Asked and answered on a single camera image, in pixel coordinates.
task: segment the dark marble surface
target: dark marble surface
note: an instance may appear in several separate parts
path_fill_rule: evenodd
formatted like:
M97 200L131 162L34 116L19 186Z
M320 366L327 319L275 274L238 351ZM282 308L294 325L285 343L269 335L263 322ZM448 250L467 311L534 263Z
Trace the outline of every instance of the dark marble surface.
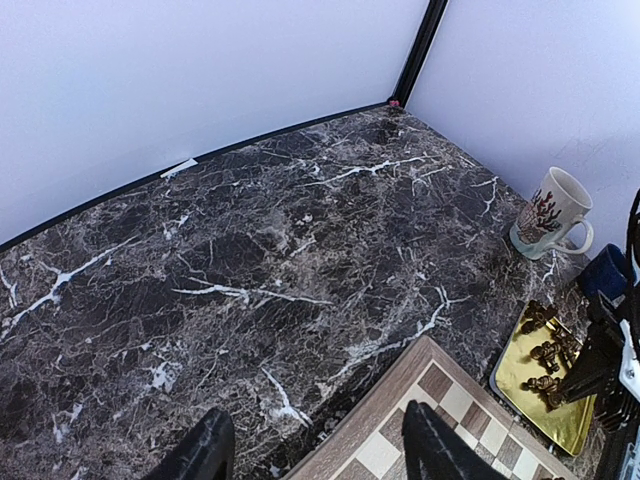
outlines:
M227 153L0 255L0 477L138 478L213 406L282 474L408 343L486 386L524 301L584 330L584 259L505 241L523 200L399 109ZM602 436L577 459L592 476Z

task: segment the white backdrop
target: white backdrop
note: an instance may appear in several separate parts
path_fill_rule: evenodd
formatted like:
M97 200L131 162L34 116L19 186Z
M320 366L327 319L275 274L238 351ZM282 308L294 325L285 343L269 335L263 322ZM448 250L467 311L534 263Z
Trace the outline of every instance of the white backdrop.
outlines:
M189 157L385 101L426 6L0 2L0 243Z
M640 1L450 0L408 108L525 197L549 166L573 173L595 203L590 255L624 246L640 187Z

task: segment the wooden chessboard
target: wooden chessboard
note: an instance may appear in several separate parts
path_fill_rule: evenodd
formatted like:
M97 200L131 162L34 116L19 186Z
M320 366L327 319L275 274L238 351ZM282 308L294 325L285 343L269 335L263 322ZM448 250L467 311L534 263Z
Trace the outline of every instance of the wooden chessboard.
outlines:
M406 479L401 429L410 400L431 406L508 479L577 480L428 337L416 340L336 431L286 478Z

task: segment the printed design on mug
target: printed design on mug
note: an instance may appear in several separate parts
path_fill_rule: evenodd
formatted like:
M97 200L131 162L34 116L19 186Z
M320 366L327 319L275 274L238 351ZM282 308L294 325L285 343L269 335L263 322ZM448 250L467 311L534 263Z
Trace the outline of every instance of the printed design on mug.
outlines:
M537 243L549 232L558 230L562 224L556 220L562 210L554 210L556 202L552 202L553 193L547 192L542 197L542 190L538 190L531 202L518 217L518 237L522 243L530 245Z

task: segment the gold tray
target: gold tray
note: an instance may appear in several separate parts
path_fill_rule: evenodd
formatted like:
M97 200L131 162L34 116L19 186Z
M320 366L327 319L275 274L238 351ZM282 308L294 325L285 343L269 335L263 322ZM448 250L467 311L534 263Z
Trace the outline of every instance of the gold tray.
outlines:
M577 402L560 406L556 410L549 410L546 400L541 393L523 388L523 382L532 377L547 375L547 370L530 356L531 350L544 341L553 342L551 334L557 329L569 330L560 323L557 317L551 318L545 327L529 335L520 332L520 327L530 320L524 312L509 339L507 348L502 353L493 375L492 383L506 399L527 417L536 427L553 440L569 455L576 456L584 447L593 417L595 395ZM553 377L564 378L567 366L558 360L560 371Z

